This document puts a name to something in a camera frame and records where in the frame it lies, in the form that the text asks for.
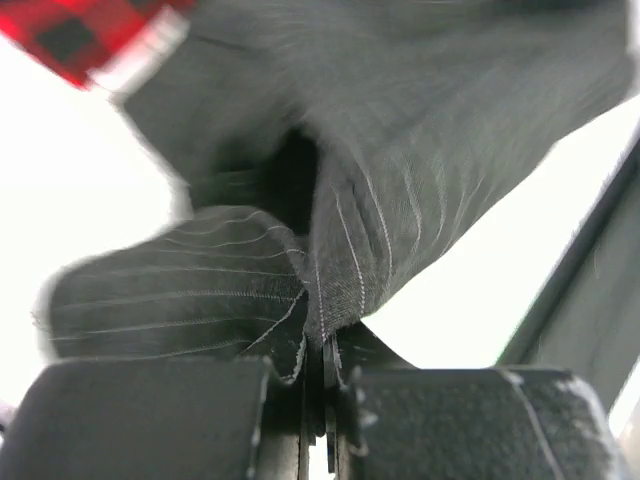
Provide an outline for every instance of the cloth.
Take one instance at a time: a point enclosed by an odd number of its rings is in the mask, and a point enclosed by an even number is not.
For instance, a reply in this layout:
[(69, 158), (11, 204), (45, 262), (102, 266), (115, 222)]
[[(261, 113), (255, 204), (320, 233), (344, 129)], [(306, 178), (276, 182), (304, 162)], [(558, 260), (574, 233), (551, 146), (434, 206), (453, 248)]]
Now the cloth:
[[(63, 356), (246, 343), (259, 332), (242, 318), (286, 319), (301, 289), (319, 348), (633, 76), (623, 0), (216, 0), (189, 20), (124, 109), (189, 184), (195, 219), (61, 278), (49, 316)], [(267, 264), (277, 280), (247, 273)], [(240, 320), (191, 325), (209, 317)]]
[(0, 2), (0, 32), (76, 86), (89, 81), (165, 6), (191, 0), (12, 0)]

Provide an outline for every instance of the red and black plaid fabric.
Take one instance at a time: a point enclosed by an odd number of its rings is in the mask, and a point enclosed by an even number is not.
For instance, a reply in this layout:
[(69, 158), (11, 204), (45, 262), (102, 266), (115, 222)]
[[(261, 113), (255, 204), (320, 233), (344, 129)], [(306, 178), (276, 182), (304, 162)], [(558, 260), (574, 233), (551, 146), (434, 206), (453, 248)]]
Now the red and black plaid fabric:
[(104, 66), (165, 6), (192, 0), (0, 0), (0, 32), (76, 86)]

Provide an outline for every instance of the gray surface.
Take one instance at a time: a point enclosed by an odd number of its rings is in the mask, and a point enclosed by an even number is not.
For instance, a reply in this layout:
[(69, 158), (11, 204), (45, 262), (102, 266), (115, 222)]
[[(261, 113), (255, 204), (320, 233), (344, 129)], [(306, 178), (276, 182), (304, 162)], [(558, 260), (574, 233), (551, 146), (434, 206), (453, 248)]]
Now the gray surface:
[(640, 354), (639, 180), (549, 325), (530, 362), (572, 369), (609, 409)]

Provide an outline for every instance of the white background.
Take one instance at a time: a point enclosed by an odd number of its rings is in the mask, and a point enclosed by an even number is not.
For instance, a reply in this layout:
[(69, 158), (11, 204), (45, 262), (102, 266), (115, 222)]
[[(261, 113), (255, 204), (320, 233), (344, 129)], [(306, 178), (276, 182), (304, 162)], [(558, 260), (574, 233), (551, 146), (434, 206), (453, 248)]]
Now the white background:
[[(148, 43), (100, 83), (120, 88), (122, 78), (149, 63)], [(3, 40), (0, 65), (0, 399), (17, 404), (46, 363), (33, 322), (51, 276), (80, 258), (151, 237), (187, 212), (179, 180), (106, 101), (108, 92), (76, 91)], [(639, 120), (636, 98), (565, 139), (450, 253), (365, 323), (420, 367), (491, 365)], [(493, 272), (489, 281), (486, 271)], [(617, 434), (626, 418), (617, 413)], [(324, 472), (324, 452), (313, 449), (311, 478)]]

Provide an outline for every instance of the red checkered shirt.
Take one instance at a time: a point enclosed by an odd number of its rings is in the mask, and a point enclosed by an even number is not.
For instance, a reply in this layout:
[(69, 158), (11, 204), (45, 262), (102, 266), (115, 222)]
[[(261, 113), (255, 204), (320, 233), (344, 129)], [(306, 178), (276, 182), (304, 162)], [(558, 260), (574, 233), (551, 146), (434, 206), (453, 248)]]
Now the red checkered shirt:
[(165, 6), (193, 0), (0, 1), (0, 32), (57, 75), (84, 86)]

